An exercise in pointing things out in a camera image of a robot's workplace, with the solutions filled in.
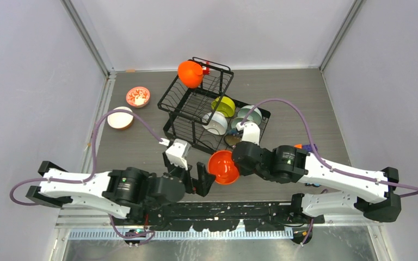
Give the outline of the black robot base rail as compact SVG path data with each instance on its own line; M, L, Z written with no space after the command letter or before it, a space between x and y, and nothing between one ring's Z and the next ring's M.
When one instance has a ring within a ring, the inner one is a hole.
M308 225L311 217L298 207L281 201L181 202L148 209L137 216L114 219L117 226L146 226L154 231L234 231L243 224L248 232L279 231L293 225Z

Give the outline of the white bowl red floral pattern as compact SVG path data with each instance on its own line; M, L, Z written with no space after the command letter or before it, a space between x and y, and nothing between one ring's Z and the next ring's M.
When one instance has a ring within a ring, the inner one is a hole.
M142 108L150 101L151 93L143 86L133 87L126 94L126 102L134 108Z

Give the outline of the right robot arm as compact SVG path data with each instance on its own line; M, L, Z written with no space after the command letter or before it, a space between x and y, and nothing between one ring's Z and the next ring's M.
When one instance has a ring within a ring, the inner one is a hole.
M327 162L302 148L282 145L269 151L247 141L236 145L231 158L242 176L256 174L270 182L319 184L336 190L294 194L289 216L296 223L329 214L362 214L373 221L394 222L402 210L401 197L395 194L398 171L393 167L366 171Z

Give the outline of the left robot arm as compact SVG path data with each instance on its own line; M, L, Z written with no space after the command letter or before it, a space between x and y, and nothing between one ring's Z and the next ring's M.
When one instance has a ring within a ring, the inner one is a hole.
M84 173L66 172L50 161L40 166L43 180L29 187L26 198L36 205L61 208L64 205L81 206L107 213L117 219L139 225L152 210L172 206L185 194L205 197L216 177L198 162L198 178L191 176L192 166L180 167L163 153L167 171L158 176L135 167L94 174L82 183Z

